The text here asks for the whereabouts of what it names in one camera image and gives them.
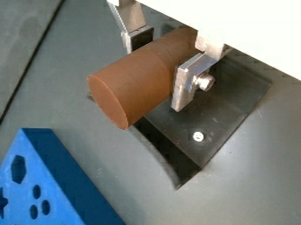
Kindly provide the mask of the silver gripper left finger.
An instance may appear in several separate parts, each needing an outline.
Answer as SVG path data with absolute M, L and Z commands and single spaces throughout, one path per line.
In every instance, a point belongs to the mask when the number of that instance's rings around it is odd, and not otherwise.
M 147 25 L 136 0 L 107 0 L 112 16 L 122 31 L 127 53 L 152 42 L 154 28 Z

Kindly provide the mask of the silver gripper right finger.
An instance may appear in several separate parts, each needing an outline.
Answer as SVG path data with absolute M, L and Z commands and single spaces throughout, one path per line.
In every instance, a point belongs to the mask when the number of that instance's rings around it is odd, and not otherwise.
M 223 42 L 198 33 L 195 39 L 198 53 L 191 56 L 175 70 L 174 89 L 170 107 L 179 112 L 194 98 L 195 90 L 207 91 L 215 78 L 209 73 L 210 67 L 230 52 Z

